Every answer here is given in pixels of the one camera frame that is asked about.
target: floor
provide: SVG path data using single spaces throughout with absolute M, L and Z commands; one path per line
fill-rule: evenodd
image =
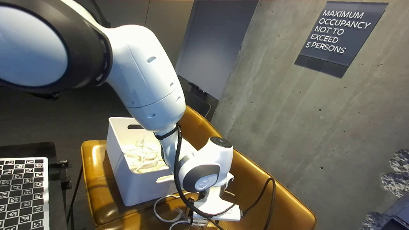
M 108 85 L 64 92 L 54 102 L 0 87 L 0 111 L 0 145 L 54 142 L 58 159 L 72 163 L 68 173 L 74 186 L 81 167 L 81 143 L 106 139 L 109 117 L 129 117 Z M 73 191 L 67 191 L 68 205 Z M 95 229 L 83 180 L 74 216 L 75 229 Z

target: white robotic arm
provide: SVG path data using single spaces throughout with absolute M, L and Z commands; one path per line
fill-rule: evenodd
M 129 113 L 155 133 L 165 163 L 177 172 L 176 183 L 190 192 L 206 191 L 194 203 L 196 212 L 206 217 L 232 208 L 213 218 L 240 220 L 238 206 L 220 198 L 233 180 L 232 145 L 212 137 L 196 150 L 180 138 L 183 91 L 149 29 L 104 28 L 72 0 L 0 0 L 0 22 L 1 85 L 52 93 L 108 82 Z

